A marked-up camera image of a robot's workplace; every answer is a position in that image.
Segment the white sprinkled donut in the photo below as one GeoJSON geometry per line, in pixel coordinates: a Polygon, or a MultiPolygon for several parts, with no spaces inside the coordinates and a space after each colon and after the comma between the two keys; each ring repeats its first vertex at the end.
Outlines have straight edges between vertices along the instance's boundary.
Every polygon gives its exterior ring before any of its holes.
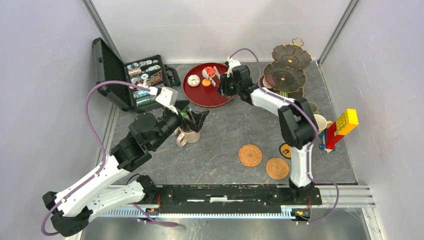
{"type": "Polygon", "coordinates": [[[196,87],[201,83],[201,79],[197,74],[191,74],[187,77],[187,84],[190,87],[196,87]]]}

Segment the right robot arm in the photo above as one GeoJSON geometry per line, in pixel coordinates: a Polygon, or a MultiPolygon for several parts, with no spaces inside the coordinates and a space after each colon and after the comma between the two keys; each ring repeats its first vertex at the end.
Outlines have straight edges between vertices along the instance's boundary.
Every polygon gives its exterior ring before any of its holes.
{"type": "Polygon", "coordinates": [[[239,62],[227,62],[221,74],[218,92],[225,97],[238,95],[252,106],[278,116],[279,128],[291,152],[289,199],[302,204],[315,188],[311,173],[312,148],[318,137],[318,125],[305,98],[288,98],[253,83],[250,69],[239,62]]]}

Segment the layered green cake slice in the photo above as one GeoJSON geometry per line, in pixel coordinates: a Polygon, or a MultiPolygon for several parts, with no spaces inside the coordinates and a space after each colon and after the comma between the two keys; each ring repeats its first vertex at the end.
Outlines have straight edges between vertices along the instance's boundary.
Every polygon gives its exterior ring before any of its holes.
{"type": "Polygon", "coordinates": [[[286,97],[286,98],[288,97],[288,93],[285,92],[285,91],[281,91],[280,95],[283,96],[283,97],[286,97]]]}

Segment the orange macaron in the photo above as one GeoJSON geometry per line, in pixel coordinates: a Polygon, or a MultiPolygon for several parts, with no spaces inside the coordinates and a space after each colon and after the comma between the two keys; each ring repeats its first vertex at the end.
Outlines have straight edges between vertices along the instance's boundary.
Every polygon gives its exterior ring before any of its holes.
{"type": "Polygon", "coordinates": [[[204,87],[209,87],[212,83],[211,83],[211,81],[210,81],[209,79],[204,78],[204,79],[201,81],[201,84],[202,84],[204,87]]]}

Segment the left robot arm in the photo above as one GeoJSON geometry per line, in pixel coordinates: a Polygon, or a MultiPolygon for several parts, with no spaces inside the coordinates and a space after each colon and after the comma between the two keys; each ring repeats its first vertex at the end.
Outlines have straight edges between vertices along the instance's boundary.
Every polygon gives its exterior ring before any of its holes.
{"type": "Polygon", "coordinates": [[[140,113],[128,126],[129,132],[109,155],[87,175],[60,192],[49,191],[42,197],[49,213],[54,234],[70,237],[82,231],[98,216],[122,205],[143,201],[153,203],[158,189],[148,175],[141,175],[125,186],[101,192],[117,180],[134,172],[152,158],[155,152],[177,129],[198,133],[209,110],[183,109],[186,116],[163,109],[157,118],[150,112],[140,113]]]}

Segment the pink beige mug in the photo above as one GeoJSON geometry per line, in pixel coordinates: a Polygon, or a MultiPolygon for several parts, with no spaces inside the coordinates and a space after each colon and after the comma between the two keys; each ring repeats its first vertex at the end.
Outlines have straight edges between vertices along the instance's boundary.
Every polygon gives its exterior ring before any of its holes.
{"type": "Polygon", "coordinates": [[[201,138],[200,132],[195,132],[193,130],[183,131],[179,127],[173,132],[172,135],[176,137],[176,144],[179,147],[184,147],[186,144],[194,144],[201,138]]]}

